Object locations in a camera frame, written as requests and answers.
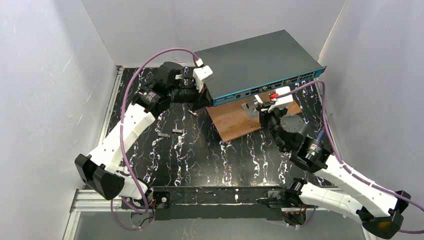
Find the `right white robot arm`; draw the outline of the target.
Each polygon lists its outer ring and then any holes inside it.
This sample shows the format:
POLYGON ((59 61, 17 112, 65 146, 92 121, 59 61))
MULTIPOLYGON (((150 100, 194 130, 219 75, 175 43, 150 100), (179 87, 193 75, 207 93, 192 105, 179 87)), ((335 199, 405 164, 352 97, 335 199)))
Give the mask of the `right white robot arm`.
POLYGON ((411 196, 375 184, 326 149, 322 139, 329 136, 328 125, 313 138, 308 136, 307 124, 299 116, 289 115, 285 108, 271 107, 259 110, 259 122, 268 128, 278 150, 288 153, 297 167, 341 189, 332 191, 294 178, 279 197, 269 198, 269 204, 322 207, 358 222, 371 234, 386 240, 401 231, 402 213, 411 196))

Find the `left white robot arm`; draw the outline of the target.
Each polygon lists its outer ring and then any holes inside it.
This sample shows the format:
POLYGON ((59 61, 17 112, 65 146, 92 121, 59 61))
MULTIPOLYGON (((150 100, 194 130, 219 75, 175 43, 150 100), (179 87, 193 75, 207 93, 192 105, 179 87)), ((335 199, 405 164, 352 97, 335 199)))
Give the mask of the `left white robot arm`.
POLYGON ((127 150, 172 103, 189 104, 192 110, 212 106, 206 82, 214 76, 201 60, 192 72, 174 62, 164 62, 157 73, 123 103, 123 119, 87 155, 79 154, 75 166, 81 180, 106 200, 115 197, 151 201, 152 188, 129 169, 120 170, 127 161, 127 150))

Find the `silver SFP module far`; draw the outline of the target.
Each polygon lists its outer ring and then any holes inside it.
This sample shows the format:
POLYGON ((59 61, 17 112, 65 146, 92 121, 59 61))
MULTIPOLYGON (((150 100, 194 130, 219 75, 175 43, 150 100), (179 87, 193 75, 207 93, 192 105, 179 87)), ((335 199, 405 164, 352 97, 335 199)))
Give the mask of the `silver SFP module far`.
POLYGON ((198 117, 198 115, 199 115, 197 112, 194 112, 191 109, 189 109, 188 111, 189 111, 189 113, 191 113, 192 115, 194 115, 196 117, 198 117))

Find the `wooden base board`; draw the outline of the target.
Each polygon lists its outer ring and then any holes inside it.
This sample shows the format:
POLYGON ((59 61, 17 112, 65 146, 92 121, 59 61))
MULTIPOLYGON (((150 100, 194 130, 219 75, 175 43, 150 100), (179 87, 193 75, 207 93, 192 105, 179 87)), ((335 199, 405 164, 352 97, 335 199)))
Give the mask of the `wooden base board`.
POLYGON ((253 100, 251 96, 206 109, 223 142, 261 129, 259 118, 250 118, 242 107, 253 104, 253 100))

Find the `metal switch stand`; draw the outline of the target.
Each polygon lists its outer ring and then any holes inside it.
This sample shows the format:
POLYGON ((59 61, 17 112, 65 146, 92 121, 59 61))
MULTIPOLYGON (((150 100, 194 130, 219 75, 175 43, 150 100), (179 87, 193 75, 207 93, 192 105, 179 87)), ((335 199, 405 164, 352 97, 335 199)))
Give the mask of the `metal switch stand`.
POLYGON ((257 102, 251 105, 247 103, 242 103, 241 106, 250 119, 255 119, 260 116, 260 113, 258 111, 260 105, 257 102))

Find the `grey teal network switch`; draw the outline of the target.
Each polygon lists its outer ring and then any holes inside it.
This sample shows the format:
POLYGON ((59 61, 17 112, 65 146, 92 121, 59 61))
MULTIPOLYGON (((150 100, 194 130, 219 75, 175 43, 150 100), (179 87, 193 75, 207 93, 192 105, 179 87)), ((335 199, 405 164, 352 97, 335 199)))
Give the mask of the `grey teal network switch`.
POLYGON ((213 78, 206 86, 213 106, 319 77, 320 65, 286 30, 207 49, 196 54, 213 78))

